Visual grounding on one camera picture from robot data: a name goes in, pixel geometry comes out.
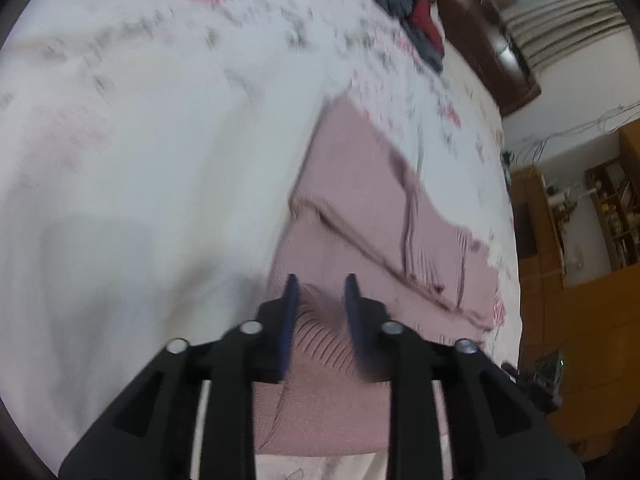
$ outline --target bookshelf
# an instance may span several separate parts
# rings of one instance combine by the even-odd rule
[[[591,196],[604,234],[611,270],[619,270],[639,261],[640,194],[620,163],[614,158],[589,168],[587,188],[596,188]]]

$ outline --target metal rivet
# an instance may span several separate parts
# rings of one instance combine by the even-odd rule
[[[404,327],[397,321],[385,321],[382,324],[382,332],[388,335],[398,335],[402,333]]]
[[[185,339],[171,339],[166,344],[166,350],[171,354],[181,354],[189,347],[189,343]]]
[[[247,335],[259,334],[262,332],[262,323],[259,321],[245,321],[240,325],[240,332]]]
[[[458,339],[454,346],[462,354],[475,354],[478,351],[478,346],[471,339]]]

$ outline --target wooden headboard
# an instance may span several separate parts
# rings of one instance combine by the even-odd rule
[[[492,0],[438,0],[447,39],[495,99],[503,116],[542,92]]]

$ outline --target curtain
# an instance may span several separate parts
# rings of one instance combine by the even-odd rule
[[[628,27],[613,0],[523,0],[505,9],[502,17],[529,67],[538,74]]]

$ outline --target white floral bed sheet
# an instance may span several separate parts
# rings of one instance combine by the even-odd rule
[[[249,316],[344,92],[489,245],[504,307],[485,351],[516,362],[499,114],[452,53],[437,76],[372,0],[30,3],[0,52],[0,396],[53,471],[168,338]],[[382,463],[316,458],[305,476],[296,460],[261,457],[258,475]]]

